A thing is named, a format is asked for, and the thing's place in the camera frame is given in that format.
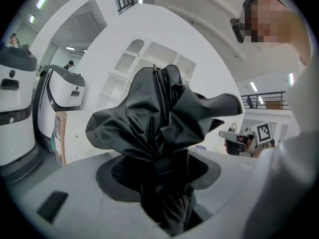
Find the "white shelf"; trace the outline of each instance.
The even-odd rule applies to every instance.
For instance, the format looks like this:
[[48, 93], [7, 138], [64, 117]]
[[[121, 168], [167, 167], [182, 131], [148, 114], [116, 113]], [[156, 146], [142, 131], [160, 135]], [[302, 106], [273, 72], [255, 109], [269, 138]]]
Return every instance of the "white shelf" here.
[[139, 52], [141, 51], [141, 49], [144, 46], [144, 41], [140, 40], [140, 39], [136, 39], [133, 42], [131, 42], [131, 44], [127, 47], [126, 51], [127, 52], [132, 52], [135, 54], [139, 54]]
[[134, 53], [134, 52], [131, 52], [131, 51], [127, 51], [127, 50], [124, 53], [132, 55], [134, 57], [138, 57], [139, 56], [137, 53]]
[[189, 80], [185, 78], [181, 78], [181, 81], [183, 82], [183, 85], [189, 84]]
[[153, 67], [153, 63], [150, 62], [150, 61], [147, 61], [147, 60], [145, 60], [145, 59], [143, 59], [143, 58], [141, 58], [141, 59], [138, 61], [136, 67], [134, 68], [134, 70], [133, 70], [133, 72], [132, 72], [132, 74], [131, 74], [131, 77], [130, 77], [130, 80], [131, 80], [131, 81], [133, 80], [135, 74], [136, 74], [139, 70], [141, 70], [143, 67]]
[[119, 100], [106, 96], [103, 93], [100, 94], [97, 104], [95, 106], [96, 111], [100, 111], [107, 108], [116, 107], [119, 104]]
[[167, 65], [173, 64], [178, 53], [158, 43], [151, 42], [147, 47], [142, 59], [156, 64], [157, 67], [164, 68]]
[[180, 71], [181, 77], [185, 80], [190, 81], [193, 76], [196, 64], [180, 55], [177, 59], [176, 66]]
[[128, 95], [128, 93], [130, 91], [131, 84], [132, 84], [132, 82], [127, 82], [127, 84], [126, 84], [126, 86], [125, 86], [125, 88], [123, 90], [120, 102], [123, 101], [124, 98]]
[[102, 93], [111, 98], [119, 99], [122, 95], [126, 82], [126, 80], [120, 77], [109, 74], [102, 88]]

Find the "white robot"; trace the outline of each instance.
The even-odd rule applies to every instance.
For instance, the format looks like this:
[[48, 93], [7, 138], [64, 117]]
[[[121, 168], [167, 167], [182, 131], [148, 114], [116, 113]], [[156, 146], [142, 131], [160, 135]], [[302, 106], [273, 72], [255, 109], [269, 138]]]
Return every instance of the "white robot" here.
[[79, 74], [56, 65], [44, 66], [33, 101], [35, 137], [50, 152], [55, 113], [79, 110], [85, 89], [85, 81]]
[[0, 174], [13, 183], [41, 161], [32, 123], [37, 60], [24, 48], [0, 43]]

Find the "white floor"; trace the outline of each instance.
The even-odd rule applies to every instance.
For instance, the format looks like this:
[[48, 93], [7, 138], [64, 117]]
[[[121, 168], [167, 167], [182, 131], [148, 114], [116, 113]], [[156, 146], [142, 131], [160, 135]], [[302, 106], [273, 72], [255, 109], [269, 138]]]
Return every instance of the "white floor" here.
[[48, 152], [41, 145], [39, 153], [42, 155], [41, 164], [20, 181], [8, 185], [7, 189], [14, 199], [21, 199], [30, 189], [61, 167], [56, 161], [55, 154]]

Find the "white arch structure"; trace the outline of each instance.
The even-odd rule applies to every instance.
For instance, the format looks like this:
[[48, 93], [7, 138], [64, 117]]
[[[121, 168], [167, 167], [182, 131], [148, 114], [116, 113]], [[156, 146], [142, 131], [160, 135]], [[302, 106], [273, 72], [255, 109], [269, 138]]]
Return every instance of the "white arch structure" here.
[[[241, 101], [236, 83], [225, 63], [194, 27], [164, 7], [136, 4], [112, 21], [82, 57], [77, 68], [77, 73], [86, 82], [82, 109], [95, 109], [109, 71], [114, 69], [125, 49], [136, 39], [145, 42], [143, 49], [150, 42], [155, 42], [193, 61], [196, 67], [189, 84], [193, 91], [207, 98], [230, 93]], [[240, 128], [243, 116], [220, 119], [225, 124], [235, 122]], [[224, 130], [224, 127], [208, 134], [202, 143], [208, 150], [212, 150], [219, 140], [219, 130]]]
[[[31, 47], [38, 61], [60, 26], [88, 1], [70, 0], [45, 24]], [[196, 67], [189, 83], [193, 91], [207, 98], [230, 93], [241, 101], [235, 81], [216, 50], [195, 28], [175, 13], [156, 5], [136, 4], [119, 16], [115, 0], [96, 2], [107, 27], [92, 42], [77, 67], [77, 73], [86, 81], [82, 109], [95, 109], [109, 71], [114, 69], [125, 49], [136, 39], [145, 42], [142, 49], [147, 49], [150, 42], [155, 42], [193, 61]], [[235, 122], [240, 128], [243, 116], [220, 119], [226, 124]], [[218, 129], [211, 132], [202, 145], [212, 150], [220, 138], [218, 132]]]
[[[48, 20], [48, 22], [43, 26], [39, 34], [36, 36], [30, 48], [31, 52], [38, 61], [41, 61], [52, 37], [57, 30], [78, 8], [88, 1], [90, 0], [70, 0]], [[96, 0], [96, 2], [107, 24], [119, 16], [115, 0]]]

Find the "white pillar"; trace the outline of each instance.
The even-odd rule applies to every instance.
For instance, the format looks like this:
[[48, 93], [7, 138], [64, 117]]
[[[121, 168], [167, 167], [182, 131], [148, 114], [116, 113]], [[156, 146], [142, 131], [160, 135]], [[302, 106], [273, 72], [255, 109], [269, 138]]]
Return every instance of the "white pillar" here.
[[280, 122], [276, 123], [276, 128], [275, 128], [275, 133], [273, 136], [273, 139], [275, 141], [275, 145], [277, 145], [280, 137], [280, 132], [281, 132], [282, 124]]
[[115, 0], [95, 0], [99, 6], [99, 9], [109, 25], [114, 19], [119, 16], [118, 9], [115, 4]]
[[291, 115], [291, 120], [290, 120], [290, 123], [288, 125], [288, 129], [287, 129], [287, 133], [286, 133], [286, 136], [285, 136], [285, 140], [287, 138], [295, 137], [299, 133], [300, 133], [300, 129], [299, 129], [298, 123], [296, 121], [296, 118], [295, 118], [294, 115]]
[[44, 25], [40, 33], [36, 36], [30, 51], [37, 58], [42, 60], [50, 41], [60, 26], [82, 5], [89, 0], [70, 0], [62, 6]]

